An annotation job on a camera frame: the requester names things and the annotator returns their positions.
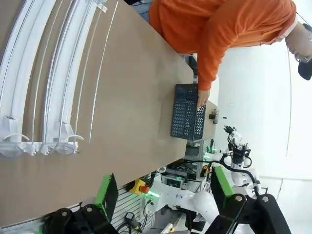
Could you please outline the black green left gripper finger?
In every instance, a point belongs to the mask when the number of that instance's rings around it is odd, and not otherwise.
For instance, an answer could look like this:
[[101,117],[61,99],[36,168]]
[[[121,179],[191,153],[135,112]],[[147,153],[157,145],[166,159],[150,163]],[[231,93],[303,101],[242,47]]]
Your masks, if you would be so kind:
[[45,221],[46,234],[117,234],[111,224],[118,198],[114,174],[105,175],[95,200],[77,211],[61,208]]

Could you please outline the person's left hand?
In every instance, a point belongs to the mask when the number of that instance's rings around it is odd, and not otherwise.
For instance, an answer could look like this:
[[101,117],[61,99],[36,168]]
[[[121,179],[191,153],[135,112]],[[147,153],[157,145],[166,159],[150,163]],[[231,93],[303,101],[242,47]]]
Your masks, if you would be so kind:
[[210,90],[198,90],[197,110],[205,106],[210,96]]

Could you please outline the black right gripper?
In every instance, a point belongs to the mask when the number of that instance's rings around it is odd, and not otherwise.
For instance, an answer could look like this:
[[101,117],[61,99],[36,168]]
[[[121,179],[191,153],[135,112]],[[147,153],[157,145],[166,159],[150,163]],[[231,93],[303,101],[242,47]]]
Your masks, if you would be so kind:
[[[232,164],[244,162],[245,150],[233,149]],[[271,194],[235,194],[221,167],[211,172],[210,187],[219,210],[211,222],[207,234],[233,234],[238,227],[244,234],[251,228],[255,234],[290,234],[291,230]]]

